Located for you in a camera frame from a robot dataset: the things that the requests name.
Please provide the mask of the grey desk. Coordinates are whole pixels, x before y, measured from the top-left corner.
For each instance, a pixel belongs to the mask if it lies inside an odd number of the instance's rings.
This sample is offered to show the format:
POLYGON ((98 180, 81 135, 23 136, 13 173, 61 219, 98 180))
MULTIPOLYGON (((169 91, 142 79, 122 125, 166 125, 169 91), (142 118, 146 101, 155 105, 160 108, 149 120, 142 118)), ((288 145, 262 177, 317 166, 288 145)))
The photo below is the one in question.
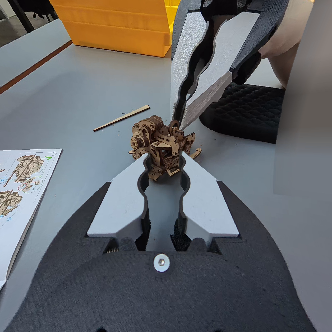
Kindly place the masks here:
POLYGON ((5 85, 69 40, 63 23, 56 19, 2 46, 0 85, 5 85))
MULTIPOLYGON (((27 294, 48 246, 72 214, 133 158, 131 127, 170 121, 169 58, 71 45, 1 94, 1 150, 62 154, 1 290, 1 331, 27 294), (142 106, 150 109, 93 130, 142 106)), ((196 159, 267 228, 317 331, 331 331, 331 203, 273 193, 275 145, 210 131, 195 121, 196 159)))

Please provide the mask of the person's right forearm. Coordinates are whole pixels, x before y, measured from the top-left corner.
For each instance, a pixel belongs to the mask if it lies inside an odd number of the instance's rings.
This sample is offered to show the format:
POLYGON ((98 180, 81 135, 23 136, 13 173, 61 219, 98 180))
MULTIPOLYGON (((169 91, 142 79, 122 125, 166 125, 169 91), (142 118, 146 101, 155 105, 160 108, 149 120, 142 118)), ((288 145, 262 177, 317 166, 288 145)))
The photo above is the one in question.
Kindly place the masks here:
POLYGON ((287 87, 313 3, 314 0, 290 0, 276 32, 259 50, 262 59, 268 58, 283 88, 287 87))

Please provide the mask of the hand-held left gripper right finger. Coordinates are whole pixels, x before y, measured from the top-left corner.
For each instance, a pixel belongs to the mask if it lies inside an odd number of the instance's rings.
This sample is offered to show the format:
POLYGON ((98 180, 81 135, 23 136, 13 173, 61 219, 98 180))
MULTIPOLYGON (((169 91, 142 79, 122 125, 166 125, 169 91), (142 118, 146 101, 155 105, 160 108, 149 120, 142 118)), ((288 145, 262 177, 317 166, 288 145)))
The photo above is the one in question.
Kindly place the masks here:
POLYGON ((178 227, 190 240, 201 238, 210 246, 215 237, 236 238, 239 231, 218 181, 190 156, 181 153, 178 227))

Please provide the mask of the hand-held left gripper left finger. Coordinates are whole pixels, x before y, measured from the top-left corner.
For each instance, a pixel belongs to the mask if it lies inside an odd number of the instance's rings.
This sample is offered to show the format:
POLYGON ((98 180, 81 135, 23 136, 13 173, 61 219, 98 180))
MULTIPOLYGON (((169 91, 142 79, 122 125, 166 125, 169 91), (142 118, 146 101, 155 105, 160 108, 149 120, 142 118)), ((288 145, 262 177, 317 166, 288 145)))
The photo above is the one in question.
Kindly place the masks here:
POLYGON ((139 157, 111 181, 103 201, 87 231, 89 237, 129 237, 147 243, 151 222, 144 193, 149 186, 148 153, 139 157))

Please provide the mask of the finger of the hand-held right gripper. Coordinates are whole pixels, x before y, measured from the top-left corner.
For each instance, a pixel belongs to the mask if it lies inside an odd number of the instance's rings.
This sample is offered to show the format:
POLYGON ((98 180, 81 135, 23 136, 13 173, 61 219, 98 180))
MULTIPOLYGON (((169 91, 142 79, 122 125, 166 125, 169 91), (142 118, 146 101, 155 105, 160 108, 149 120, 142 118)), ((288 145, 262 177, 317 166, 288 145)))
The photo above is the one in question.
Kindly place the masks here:
POLYGON ((221 98, 232 80, 230 67, 258 17, 258 13, 242 12, 220 26, 214 37, 211 60, 198 75, 197 87, 186 102, 181 130, 221 98))
POLYGON ((195 70, 200 60, 200 43, 209 24, 201 12, 189 12, 172 60, 171 111, 172 119, 181 122, 187 94, 195 81, 195 70))

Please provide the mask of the thin wooden stick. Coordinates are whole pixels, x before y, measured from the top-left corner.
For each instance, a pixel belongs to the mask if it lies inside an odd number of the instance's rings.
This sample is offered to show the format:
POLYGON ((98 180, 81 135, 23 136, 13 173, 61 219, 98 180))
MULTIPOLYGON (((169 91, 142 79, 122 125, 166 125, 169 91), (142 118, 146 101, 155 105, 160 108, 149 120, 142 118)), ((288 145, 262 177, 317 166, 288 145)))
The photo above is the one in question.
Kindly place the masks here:
POLYGON ((102 125, 102 126, 99 126, 99 127, 95 128, 93 131, 96 132, 96 131, 102 130, 102 129, 104 129, 105 127, 108 127, 108 126, 114 125, 114 124, 117 123, 117 122, 120 122, 120 121, 122 121, 122 120, 124 120, 124 119, 130 118, 130 117, 132 117, 132 116, 134 116, 134 115, 136 115, 136 114, 139 114, 139 113, 141 113, 141 112, 144 112, 144 111, 146 111, 146 110, 148 110, 148 109, 150 109, 150 106, 149 106, 149 105, 142 106, 142 107, 140 107, 140 108, 138 108, 138 109, 136 109, 136 110, 131 111, 130 113, 124 114, 124 115, 122 115, 122 116, 119 117, 119 118, 116 118, 116 119, 114 119, 114 120, 112 120, 112 121, 110 121, 110 122, 108 122, 108 123, 106 123, 106 124, 104 124, 104 125, 102 125))

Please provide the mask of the illustrated instruction booklet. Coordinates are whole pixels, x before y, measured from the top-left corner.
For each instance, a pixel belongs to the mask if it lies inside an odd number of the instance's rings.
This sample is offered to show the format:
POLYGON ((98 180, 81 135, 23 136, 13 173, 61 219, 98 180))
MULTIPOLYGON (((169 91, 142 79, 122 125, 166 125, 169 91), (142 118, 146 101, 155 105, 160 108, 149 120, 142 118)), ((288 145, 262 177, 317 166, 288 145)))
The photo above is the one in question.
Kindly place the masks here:
POLYGON ((6 283, 62 149, 0 152, 0 288, 6 283))

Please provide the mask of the wooden mechanical puzzle model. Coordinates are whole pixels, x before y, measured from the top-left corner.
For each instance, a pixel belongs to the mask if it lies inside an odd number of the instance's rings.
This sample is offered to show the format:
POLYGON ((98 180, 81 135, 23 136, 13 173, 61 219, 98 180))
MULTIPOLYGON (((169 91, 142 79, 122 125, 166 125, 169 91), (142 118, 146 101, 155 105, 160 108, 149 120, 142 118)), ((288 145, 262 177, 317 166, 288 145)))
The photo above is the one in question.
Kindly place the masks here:
POLYGON ((192 159, 200 155, 201 148, 197 148, 195 153, 190 154, 194 140, 195 133, 185 136, 177 120, 172 120, 166 126, 159 116, 153 115, 135 123, 132 127, 131 147, 133 150, 129 154, 137 160, 143 154, 150 153, 152 168, 148 176, 151 180, 157 181, 164 173, 173 176, 180 171, 181 151, 192 159))

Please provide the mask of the yellow plastic bin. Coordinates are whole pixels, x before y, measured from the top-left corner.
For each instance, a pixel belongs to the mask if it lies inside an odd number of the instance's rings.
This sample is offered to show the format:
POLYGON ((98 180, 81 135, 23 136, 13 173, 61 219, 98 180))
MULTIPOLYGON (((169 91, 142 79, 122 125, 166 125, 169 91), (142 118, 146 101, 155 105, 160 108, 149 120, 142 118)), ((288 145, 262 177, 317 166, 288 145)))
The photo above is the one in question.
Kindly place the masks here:
POLYGON ((73 44, 164 57, 180 0, 51 0, 73 44))

